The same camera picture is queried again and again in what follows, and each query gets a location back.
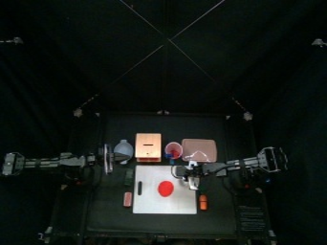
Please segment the red cup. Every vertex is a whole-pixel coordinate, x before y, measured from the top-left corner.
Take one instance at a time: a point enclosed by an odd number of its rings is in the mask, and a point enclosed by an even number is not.
[[[169,159],[177,159],[183,154],[183,147],[176,142],[171,142],[164,148],[164,153],[171,155]]]

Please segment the black backdrop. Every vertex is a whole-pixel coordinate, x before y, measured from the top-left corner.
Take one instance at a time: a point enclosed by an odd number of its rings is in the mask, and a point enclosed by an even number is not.
[[[0,43],[0,154],[65,151],[90,98],[84,113],[245,107],[257,148],[281,146],[289,161],[268,192],[280,243],[325,244],[327,47],[311,45],[327,40],[325,10],[317,0],[2,3],[0,41],[24,44]],[[32,244],[56,184],[1,181],[1,243]]]

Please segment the cardboard box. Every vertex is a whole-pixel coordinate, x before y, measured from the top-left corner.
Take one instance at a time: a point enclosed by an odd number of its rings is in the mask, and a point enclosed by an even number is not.
[[[161,134],[136,134],[134,158],[140,163],[161,161]]]

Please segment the small box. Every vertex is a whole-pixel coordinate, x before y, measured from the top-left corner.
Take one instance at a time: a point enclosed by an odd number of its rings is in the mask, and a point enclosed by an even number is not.
[[[142,163],[161,161],[161,134],[136,134],[134,158]]]
[[[130,192],[125,192],[124,194],[124,207],[129,207],[132,205],[132,193]]]
[[[205,195],[199,195],[199,208],[203,211],[208,210],[208,199]]]

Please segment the red circle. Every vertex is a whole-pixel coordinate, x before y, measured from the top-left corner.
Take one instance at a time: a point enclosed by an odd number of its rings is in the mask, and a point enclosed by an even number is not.
[[[171,195],[171,193],[173,192],[173,185],[169,181],[161,181],[158,183],[158,194],[163,197],[167,197]]]

